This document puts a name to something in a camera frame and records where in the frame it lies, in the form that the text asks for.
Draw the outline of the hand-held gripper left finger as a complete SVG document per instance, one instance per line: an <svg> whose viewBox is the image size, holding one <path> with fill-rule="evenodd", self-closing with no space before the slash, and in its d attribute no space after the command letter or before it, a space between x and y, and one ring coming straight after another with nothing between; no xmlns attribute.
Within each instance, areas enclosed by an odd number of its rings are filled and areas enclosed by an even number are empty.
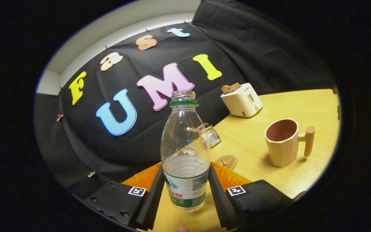
<svg viewBox="0 0 371 232"><path fill-rule="evenodd" d="M122 183L108 182L83 201L124 226L153 230L164 183L161 163L157 163Z"/></svg>

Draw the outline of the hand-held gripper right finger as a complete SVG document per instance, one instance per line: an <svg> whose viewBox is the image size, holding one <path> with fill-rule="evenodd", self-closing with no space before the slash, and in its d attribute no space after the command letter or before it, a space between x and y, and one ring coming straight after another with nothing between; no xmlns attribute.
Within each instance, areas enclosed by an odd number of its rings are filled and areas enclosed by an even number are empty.
<svg viewBox="0 0 371 232"><path fill-rule="evenodd" d="M220 225L228 230L257 226L295 202L266 180L252 182L214 162L209 183Z"/></svg>

